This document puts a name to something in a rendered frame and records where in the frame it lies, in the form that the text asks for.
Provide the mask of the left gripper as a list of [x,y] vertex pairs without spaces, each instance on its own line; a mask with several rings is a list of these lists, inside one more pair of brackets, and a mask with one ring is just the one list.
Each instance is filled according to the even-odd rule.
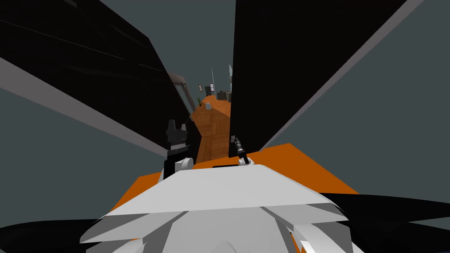
[[188,151],[188,146],[186,145],[188,131],[185,124],[182,124],[180,130],[177,130],[175,121],[173,119],[169,120],[166,134],[170,148],[167,151],[167,155]]

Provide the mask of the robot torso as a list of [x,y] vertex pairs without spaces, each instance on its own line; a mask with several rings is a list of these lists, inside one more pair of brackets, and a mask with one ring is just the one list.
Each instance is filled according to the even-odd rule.
[[91,227],[87,253],[364,253],[323,195],[264,165],[181,170]]

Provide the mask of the black door leaf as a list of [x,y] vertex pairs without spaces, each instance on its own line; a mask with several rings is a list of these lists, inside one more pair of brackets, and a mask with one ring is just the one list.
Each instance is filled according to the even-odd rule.
[[0,89],[166,156],[201,135],[149,38],[100,0],[0,0]]
[[406,0],[236,0],[230,135],[265,144]]

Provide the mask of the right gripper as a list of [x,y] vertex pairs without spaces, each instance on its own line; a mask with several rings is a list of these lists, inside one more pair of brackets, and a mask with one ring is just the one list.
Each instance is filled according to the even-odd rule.
[[238,138],[236,138],[235,135],[232,135],[230,137],[230,143],[235,145],[238,154],[241,154],[244,152],[244,149],[242,147],[240,140]]

